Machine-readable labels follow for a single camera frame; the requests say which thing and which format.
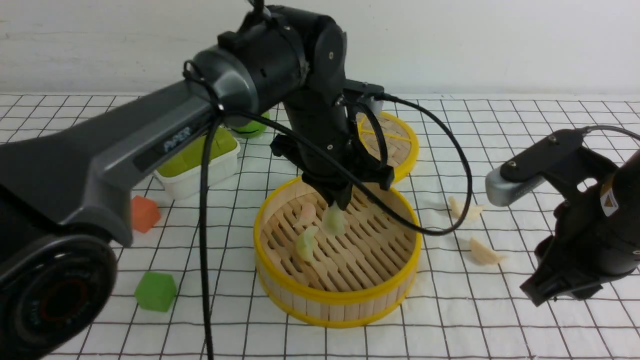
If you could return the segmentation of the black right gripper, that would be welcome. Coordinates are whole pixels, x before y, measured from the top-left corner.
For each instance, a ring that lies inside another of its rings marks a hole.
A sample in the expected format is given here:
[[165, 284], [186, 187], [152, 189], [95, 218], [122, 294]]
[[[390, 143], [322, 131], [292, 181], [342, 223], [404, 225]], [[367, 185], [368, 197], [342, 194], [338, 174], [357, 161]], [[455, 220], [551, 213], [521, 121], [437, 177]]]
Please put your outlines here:
[[555, 232], [538, 244], [537, 269], [520, 287], [535, 306], [585, 300], [639, 265], [639, 167], [624, 165], [558, 207]]

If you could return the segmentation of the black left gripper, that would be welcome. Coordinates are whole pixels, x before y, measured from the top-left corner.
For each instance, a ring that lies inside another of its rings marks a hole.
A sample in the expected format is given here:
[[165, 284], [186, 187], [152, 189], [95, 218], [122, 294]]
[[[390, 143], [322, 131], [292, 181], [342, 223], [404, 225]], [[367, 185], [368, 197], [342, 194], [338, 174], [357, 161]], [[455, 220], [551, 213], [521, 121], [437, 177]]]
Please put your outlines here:
[[[310, 89], [296, 91], [283, 103], [291, 127], [270, 144], [302, 172], [302, 181], [325, 198], [329, 206], [345, 211], [354, 187], [375, 183], [388, 191], [394, 180], [387, 164], [382, 127], [368, 105], [346, 102], [343, 93], [325, 100]], [[356, 117], [364, 114], [374, 130], [380, 158], [372, 156], [359, 137]]]

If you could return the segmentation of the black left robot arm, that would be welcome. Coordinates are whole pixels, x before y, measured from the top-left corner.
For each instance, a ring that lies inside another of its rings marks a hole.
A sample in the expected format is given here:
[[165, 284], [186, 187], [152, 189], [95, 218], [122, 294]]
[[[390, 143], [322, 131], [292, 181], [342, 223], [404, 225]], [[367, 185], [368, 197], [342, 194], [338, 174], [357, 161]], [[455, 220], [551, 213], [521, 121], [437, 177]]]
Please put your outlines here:
[[292, 134], [270, 147], [331, 205], [394, 180], [386, 148], [365, 150], [346, 80], [345, 32], [326, 14], [254, 0], [238, 30], [183, 64], [183, 80], [57, 133], [1, 146], [1, 358], [39, 360], [82, 332], [117, 277], [115, 241], [133, 241], [131, 191], [220, 126], [282, 103]]

